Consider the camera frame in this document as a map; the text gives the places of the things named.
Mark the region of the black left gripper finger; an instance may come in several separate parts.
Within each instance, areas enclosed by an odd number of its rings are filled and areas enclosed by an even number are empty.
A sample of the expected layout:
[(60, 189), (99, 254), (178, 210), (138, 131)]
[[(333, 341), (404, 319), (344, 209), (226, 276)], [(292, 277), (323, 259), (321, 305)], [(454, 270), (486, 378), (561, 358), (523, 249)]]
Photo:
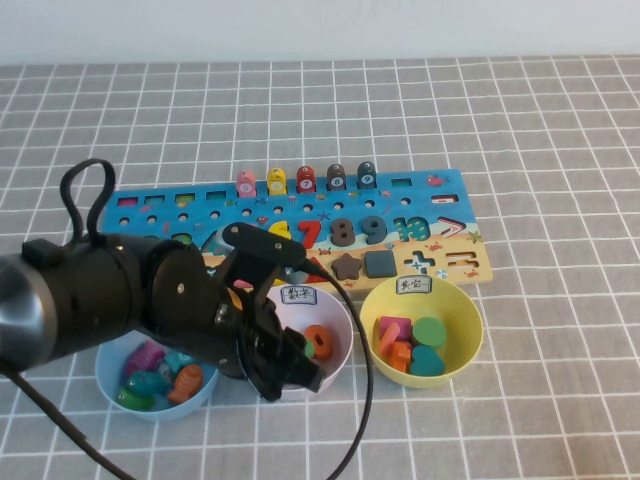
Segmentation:
[(275, 402), (282, 397), (282, 391), (287, 384), (293, 384), (297, 369), (291, 366), (267, 366), (257, 370), (256, 389), (259, 396)]
[(307, 340), (287, 326), (282, 337), (282, 380), (285, 388), (304, 388), (317, 393), (321, 387), (321, 367), (307, 357)]

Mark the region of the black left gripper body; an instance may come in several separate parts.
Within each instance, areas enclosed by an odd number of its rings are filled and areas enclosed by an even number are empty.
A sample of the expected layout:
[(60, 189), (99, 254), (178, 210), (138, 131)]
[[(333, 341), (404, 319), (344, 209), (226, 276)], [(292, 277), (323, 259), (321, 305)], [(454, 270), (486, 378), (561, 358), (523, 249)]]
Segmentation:
[(284, 328), (272, 300), (255, 300), (251, 295), (222, 300), (214, 325), (230, 328), (241, 373), (255, 389), (260, 367), (282, 366)]

